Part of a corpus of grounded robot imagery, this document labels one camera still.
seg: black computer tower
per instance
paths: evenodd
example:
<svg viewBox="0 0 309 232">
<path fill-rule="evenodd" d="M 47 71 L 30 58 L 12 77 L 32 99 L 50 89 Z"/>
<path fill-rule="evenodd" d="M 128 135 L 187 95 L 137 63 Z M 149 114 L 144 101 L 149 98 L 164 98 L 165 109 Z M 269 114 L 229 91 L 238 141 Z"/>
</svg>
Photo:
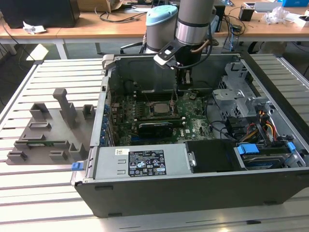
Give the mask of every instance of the black computer tower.
<svg viewBox="0 0 309 232">
<path fill-rule="evenodd" d="M 4 20 L 12 29 L 23 21 L 33 26 L 72 28 L 80 12 L 77 0 L 0 0 Z"/>
</svg>

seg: floor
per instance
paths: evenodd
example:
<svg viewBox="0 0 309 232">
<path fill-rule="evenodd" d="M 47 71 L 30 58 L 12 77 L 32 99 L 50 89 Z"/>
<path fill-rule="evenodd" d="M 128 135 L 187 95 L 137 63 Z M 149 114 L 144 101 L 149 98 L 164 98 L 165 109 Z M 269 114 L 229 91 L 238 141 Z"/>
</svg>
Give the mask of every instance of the floor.
<svg viewBox="0 0 309 232">
<path fill-rule="evenodd" d="M 121 46 L 125 43 L 103 43 L 101 49 L 105 54 L 119 54 Z M 301 74 L 309 65 L 309 44 L 303 44 L 303 46 L 296 47 L 293 43 L 288 43 L 286 51 L 283 57 L 286 58 Z M 10 100 L 23 78 L 26 76 L 28 70 L 31 68 L 33 61 L 27 61 L 28 54 L 24 52 L 22 47 L 25 45 L 18 45 L 17 55 L 7 56 L 5 61 L 0 62 L 0 111 L 4 108 L 4 105 Z M 53 44 L 43 44 L 48 50 L 45 59 L 60 59 L 56 46 Z M 36 47 L 36 44 L 26 45 L 26 50 L 31 51 Z M 71 59 L 79 58 L 102 58 L 102 55 L 98 55 L 94 44 L 82 43 L 82 44 L 68 44 L 67 45 L 69 56 Z M 136 54 L 139 51 L 139 47 L 130 48 L 125 50 L 126 53 Z M 306 78 L 309 79 L 309 71 L 306 73 Z"/>
</svg>

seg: barcode sticker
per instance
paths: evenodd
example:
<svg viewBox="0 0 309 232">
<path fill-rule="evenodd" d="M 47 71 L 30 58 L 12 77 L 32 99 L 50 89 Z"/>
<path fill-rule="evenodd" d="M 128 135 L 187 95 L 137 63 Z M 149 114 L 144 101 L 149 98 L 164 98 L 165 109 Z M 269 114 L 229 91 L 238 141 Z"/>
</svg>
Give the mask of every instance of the barcode sticker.
<svg viewBox="0 0 309 232">
<path fill-rule="evenodd" d="M 116 149 L 115 150 L 115 155 L 120 156 L 120 155 L 128 155 L 130 149 Z"/>
</svg>

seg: plastic bag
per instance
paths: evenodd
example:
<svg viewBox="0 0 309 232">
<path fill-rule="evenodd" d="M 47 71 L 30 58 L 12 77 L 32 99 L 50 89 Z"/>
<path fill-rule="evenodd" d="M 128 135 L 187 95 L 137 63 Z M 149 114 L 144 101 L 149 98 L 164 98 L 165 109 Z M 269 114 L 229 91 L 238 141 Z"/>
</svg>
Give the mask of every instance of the plastic bag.
<svg viewBox="0 0 309 232">
<path fill-rule="evenodd" d="M 285 23 L 284 18 L 288 13 L 290 12 L 284 10 L 282 6 L 278 6 L 273 9 L 272 12 L 267 12 L 262 19 L 265 20 L 267 24 Z"/>
</svg>

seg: desk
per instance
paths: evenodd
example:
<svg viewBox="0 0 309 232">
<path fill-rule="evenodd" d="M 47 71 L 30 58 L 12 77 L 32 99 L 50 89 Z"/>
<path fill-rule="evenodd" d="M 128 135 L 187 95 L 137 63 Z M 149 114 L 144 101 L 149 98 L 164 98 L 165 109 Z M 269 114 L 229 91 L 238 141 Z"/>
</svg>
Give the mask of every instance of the desk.
<svg viewBox="0 0 309 232">
<path fill-rule="evenodd" d="M 240 7 L 244 0 L 234 0 L 235 7 Z M 235 7 L 226 7 L 225 13 Z M 291 13 L 303 14 L 306 7 L 285 8 Z M 239 9 L 235 9 L 230 15 L 237 17 Z M 112 20 L 119 20 L 134 14 L 113 13 Z M 250 22 L 245 22 L 246 32 L 239 38 L 239 41 L 309 41 L 309 28 L 300 28 L 294 23 L 267 25 L 261 20 L 264 14 L 254 13 Z M 81 13 L 74 28 L 48 28 L 47 33 L 29 35 L 22 29 L 9 29 L 8 31 L 21 44 L 44 44 L 53 43 L 57 46 L 61 59 L 69 57 L 66 45 L 70 43 L 95 43 L 98 53 L 99 43 L 125 42 L 136 43 L 142 40 L 146 31 L 146 15 L 140 20 L 132 23 L 116 24 L 101 21 L 94 13 Z M 231 18 L 231 23 L 241 24 Z M 215 34 L 218 41 L 223 41 L 227 36 L 227 26 L 223 23 L 221 32 Z M 9 35 L 0 27 L 0 43 L 15 44 Z"/>
</svg>

